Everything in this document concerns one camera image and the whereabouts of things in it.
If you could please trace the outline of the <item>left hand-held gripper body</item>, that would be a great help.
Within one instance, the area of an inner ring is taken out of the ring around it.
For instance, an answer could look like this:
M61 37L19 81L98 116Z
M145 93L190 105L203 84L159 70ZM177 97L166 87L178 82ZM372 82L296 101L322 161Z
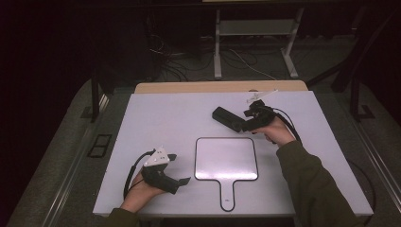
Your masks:
M165 169L171 162L167 155L168 153L164 147L155 149L143 164L142 176L147 184L175 194L179 188L178 180L172 179L165 174Z

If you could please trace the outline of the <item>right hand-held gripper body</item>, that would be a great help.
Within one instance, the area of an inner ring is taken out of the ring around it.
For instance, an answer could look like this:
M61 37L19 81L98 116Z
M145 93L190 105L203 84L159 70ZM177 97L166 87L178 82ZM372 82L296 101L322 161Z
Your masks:
M256 111L256 115L255 117L248 117L248 120L245 120L244 122L254 122L255 129L269 125L269 123L275 118L276 113L273 111L272 107L265 105L262 97L271 94L273 94L273 92L255 93L251 98L247 100L247 102L250 104L249 109L254 109Z

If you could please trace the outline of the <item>black whiteboard eraser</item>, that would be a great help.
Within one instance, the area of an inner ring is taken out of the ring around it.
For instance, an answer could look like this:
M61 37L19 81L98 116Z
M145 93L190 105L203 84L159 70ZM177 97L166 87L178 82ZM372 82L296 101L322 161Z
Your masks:
M212 112L212 118L233 131L236 132L242 131L241 124L244 122L244 120L241 117L227 111L222 107L217 107Z

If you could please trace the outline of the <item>white handheld whiteboard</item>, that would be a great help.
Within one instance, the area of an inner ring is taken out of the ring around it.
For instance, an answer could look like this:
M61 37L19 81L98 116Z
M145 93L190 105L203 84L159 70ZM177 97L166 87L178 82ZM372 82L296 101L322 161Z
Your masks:
M219 185L220 207L235 209L235 183L256 181L258 166L253 139L249 137L202 137L196 142L195 173L199 181Z

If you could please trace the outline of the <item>person's right hand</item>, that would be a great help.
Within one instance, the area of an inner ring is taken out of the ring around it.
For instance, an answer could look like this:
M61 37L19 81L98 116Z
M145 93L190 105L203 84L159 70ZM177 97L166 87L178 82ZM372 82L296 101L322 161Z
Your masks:
M263 133L266 139L279 148L295 140L286 124L278 117L275 117L268 126L253 130L254 133Z

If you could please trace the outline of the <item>person's left hand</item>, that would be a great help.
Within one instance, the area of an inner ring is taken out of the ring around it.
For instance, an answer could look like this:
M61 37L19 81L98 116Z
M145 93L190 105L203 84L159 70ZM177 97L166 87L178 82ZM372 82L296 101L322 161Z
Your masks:
M133 179L131 189L120 208L131 213L137 213L154 197L163 193L162 189L147 184L143 180L142 174L138 173Z

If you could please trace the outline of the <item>wooden table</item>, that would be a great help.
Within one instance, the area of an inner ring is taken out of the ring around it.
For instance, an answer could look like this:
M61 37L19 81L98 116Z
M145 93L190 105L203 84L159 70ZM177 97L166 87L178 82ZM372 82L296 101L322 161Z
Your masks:
M229 93L267 91L307 91L301 80L243 80L243 81L195 81L150 82L135 87L135 94L171 93Z

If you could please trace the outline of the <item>white metal stand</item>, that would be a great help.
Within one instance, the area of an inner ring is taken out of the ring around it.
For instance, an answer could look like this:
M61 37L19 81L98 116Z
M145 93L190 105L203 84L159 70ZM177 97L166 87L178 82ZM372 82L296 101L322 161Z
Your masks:
M217 10L215 23L214 76L222 79L220 38L227 36L287 36L288 43L281 49L281 55L292 79L299 77L290 56L305 9L297 10L293 19L267 20L221 20Z

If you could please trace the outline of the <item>black metal stand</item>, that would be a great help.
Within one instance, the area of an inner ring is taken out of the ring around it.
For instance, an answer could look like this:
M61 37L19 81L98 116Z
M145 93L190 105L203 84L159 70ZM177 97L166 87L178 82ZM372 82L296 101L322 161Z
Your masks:
M334 76L331 89L351 89L350 113L355 120L371 118L360 112L359 87L370 88L401 125L401 1L371 4L358 28L358 39L348 57L306 83L312 87Z
M92 123L96 121L100 114L100 99L102 94L101 90L101 81L103 79L102 76L102 68L96 67L91 71L90 74L90 88L91 88L91 105L84 108L81 117L89 119Z

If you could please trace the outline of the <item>metal floor rail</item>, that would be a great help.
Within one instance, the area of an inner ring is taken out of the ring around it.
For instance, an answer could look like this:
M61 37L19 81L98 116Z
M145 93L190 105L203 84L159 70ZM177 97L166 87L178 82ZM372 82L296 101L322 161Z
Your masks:
M66 176L62 180L60 188L57 190L55 199L53 200L41 227L56 227L58 219L61 215L64 205L66 204L70 192L74 186L74 183L78 177L78 170L80 168L80 163L83 157L87 154L90 147L92 139L95 137L98 122L103 116L103 113L107 109L109 103L109 98L106 95L101 95L100 100L95 102L96 108L98 110L98 117L91 120L87 126L83 136L81 137L78 152L75 155Z
M401 213L401 130L374 119L353 124L369 160Z

